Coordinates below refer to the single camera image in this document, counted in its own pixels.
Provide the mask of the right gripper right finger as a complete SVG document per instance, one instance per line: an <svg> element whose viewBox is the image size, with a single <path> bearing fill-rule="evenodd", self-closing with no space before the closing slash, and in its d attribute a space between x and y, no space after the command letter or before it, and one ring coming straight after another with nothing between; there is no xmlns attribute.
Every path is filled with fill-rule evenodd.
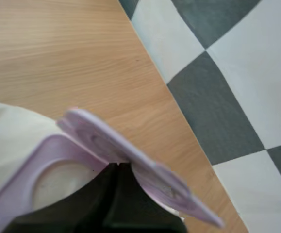
<svg viewBox="0 0 281 233"><path fill-rule="evenodd" d="M120 164L116 189L103 220L104 233L186 233L182 220L141 188L130 164Z"/></svg>

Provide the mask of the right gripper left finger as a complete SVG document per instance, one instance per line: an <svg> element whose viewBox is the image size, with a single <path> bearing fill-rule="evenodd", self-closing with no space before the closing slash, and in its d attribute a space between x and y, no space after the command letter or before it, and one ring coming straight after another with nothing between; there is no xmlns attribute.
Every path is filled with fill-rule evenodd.
<svg viewBox="0 0 281 233"><path fill-rule="evenodd" d="M109 210L117 185L118 165L109 164L72 195L14 218L5 233L80 233L94 230Z"/></svg>

